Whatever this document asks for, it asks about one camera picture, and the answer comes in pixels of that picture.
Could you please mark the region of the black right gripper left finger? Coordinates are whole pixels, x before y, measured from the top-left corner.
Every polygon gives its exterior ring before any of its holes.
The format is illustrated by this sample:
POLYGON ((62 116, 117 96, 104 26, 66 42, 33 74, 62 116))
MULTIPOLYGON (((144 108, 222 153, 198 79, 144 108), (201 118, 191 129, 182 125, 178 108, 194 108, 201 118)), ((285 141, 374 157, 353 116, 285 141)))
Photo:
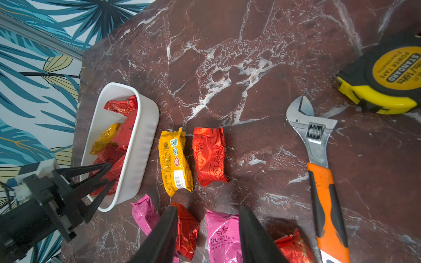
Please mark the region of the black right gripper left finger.
POLYGON ((168 208, 129 263, 172 263, 178 231, 176 207, 168 208))

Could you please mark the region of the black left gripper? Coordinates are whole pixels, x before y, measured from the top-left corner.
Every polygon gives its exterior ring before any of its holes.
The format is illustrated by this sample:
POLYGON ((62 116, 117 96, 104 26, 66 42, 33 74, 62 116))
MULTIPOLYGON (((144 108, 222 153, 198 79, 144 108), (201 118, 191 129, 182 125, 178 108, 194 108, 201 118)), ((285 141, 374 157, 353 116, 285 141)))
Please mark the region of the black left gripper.
POLYGON ((89 223, 99 208, 106 194, 114 186, 116 179, 108 181, 104 176, 110 171, 109 162, 92 164, 76 168, 60 168, 53 172, 52 178, 42 178, 43 183, 35 183, 35 200, 42 207, 53 226, 66 242, 76 237, 75 228, 83 221, 89 223), (80 182, 73 177, 94 173, 80 182), (82 198, 103 187, 89 205, 82 198))

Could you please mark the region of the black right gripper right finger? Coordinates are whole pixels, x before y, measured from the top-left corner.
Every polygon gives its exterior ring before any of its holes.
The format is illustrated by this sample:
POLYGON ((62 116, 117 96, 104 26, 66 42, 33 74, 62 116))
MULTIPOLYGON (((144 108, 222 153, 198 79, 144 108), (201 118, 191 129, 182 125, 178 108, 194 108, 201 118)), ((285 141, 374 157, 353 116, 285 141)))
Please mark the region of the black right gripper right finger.
POLYGON ((253 212, 240 207, 239 231, 244 263, 288 263, 253 212))

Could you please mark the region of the pink tea bag packet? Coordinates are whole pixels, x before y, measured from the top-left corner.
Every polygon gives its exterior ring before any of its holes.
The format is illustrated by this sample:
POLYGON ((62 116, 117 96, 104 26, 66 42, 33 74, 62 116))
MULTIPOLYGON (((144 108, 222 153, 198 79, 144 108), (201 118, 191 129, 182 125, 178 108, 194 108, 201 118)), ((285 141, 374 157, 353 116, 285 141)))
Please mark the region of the pink tea bag packet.
POLYGON ((243 263, 239 215, 207 210, 207 250, 212 263, 243 263))

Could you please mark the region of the small red tea bag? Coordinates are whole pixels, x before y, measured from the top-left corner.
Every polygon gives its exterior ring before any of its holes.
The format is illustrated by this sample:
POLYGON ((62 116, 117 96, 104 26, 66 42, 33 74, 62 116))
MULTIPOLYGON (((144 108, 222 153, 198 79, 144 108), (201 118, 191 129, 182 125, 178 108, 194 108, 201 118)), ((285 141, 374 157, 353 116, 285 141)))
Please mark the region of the small red tea bag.
POLYGON ((179 254, 191 261, 194 257, 200 222, 181 204, 171 203, 177 208, 178 236, 176 250, 179 254))

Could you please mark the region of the white plastic storage box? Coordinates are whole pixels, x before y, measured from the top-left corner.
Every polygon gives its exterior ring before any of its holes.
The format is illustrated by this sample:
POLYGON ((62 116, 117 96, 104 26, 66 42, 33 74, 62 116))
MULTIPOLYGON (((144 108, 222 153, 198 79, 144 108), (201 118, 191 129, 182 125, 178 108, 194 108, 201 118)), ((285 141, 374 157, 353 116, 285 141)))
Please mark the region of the white plastic storage box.
POLYGON ((134 122, 116 193, 105 196, 98 207, 98 211, 103 213, 109 212, 117 204, 130 200, 140 190, 160 119, 157 104, 128 85, 116 82, 107 84, 96 103, 82 155, 81 166, 93 164, 96 156, 89 152, 95 139, 112 124, 124 120, 123 115, 105 110, 105 104, 110 100, 125 99, 132 95, 136 97, 138 102, 137 118, 134 122))

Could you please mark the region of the yellow orange tea bag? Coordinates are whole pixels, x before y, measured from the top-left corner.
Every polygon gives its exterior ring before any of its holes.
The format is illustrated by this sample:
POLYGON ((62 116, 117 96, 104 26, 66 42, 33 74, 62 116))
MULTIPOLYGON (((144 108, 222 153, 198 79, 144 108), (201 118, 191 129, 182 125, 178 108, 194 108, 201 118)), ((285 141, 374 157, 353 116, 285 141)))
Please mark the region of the yellow orange tea bag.
POLYGON ((172 197, 178 190, 194 191, 194 180, 184 155, 185 132, 163 131, 159 140, 162 181, 166 193, 172 197))

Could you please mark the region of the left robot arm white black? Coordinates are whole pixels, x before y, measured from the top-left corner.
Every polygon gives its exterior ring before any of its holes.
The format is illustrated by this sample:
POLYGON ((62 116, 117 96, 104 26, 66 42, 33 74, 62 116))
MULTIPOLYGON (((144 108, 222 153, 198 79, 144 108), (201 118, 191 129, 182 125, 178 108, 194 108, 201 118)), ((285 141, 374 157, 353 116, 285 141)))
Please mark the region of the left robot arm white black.
POLYGON ((19 167, 1 183, 7 203, 1 212, 1 262, 23 259, 31 248, 59 231, 70 242, 74 229, 88 223, 115 181, 109 162, 60 168, 55 159, 19 167))

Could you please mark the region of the red tea bags in box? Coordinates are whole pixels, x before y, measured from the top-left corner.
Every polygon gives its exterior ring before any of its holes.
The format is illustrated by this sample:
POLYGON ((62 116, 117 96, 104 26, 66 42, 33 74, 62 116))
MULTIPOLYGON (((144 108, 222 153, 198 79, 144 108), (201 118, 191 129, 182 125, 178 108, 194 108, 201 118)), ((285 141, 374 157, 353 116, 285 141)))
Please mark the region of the red tea bags in box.
POLYGON ((113 195, 117 191, 118 181, 122 173, 127 149, 132 135, 134 123, 137 119, 138 102, 135 95, 126 100, 110 100, 105 106, 105 110, 125 116, 120 124, 117 134, 111 142, 97 156, 94 164, 109 162, 112 164, 111 170, 104 176, 108 181, 116 179, 114 186, 107 193, 113 195))

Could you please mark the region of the yellow black tape measure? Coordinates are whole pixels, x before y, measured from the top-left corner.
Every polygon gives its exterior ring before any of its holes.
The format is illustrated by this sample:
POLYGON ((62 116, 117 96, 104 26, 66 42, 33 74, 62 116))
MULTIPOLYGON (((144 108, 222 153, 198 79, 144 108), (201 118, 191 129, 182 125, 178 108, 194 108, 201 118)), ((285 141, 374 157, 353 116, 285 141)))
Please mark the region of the yellow black tape measure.
POLYGON ((339 92, 364 112, 407 113, 421 106, 421 36, 395 34, 340 70, 339 92))

